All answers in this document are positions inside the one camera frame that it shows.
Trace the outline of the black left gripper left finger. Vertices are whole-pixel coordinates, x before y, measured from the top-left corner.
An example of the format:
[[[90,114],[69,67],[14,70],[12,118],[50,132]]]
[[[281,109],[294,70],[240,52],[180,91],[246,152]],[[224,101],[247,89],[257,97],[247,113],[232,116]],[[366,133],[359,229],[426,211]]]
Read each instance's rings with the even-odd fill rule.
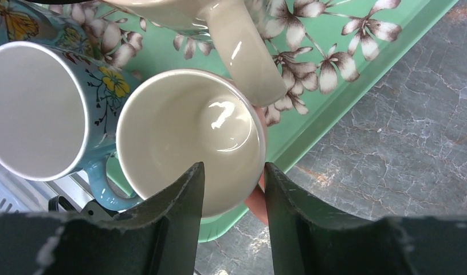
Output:
[[[193,274],[205,166],[110,221],[0,213],[0,274]]]

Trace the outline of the pink mug cream interior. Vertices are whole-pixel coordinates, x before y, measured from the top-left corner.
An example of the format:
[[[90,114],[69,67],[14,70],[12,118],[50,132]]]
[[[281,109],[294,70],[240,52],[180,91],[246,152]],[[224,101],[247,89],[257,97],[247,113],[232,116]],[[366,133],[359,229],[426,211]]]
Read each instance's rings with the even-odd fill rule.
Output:
[[[244,203],[268,223],[266,118],[230,80],[199,69],[169,70],[149,78],[123,107],[116,145],[123,174],[142,199],[201,162],[203,218]]]

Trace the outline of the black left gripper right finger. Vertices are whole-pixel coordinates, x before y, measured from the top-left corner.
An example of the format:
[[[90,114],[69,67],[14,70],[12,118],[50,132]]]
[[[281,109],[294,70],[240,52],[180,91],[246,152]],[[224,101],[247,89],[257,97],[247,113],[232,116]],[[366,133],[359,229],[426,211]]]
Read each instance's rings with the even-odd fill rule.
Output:
[[[467,274],[467,215],[386,216],[342,211],[265,165],[276,274]]]

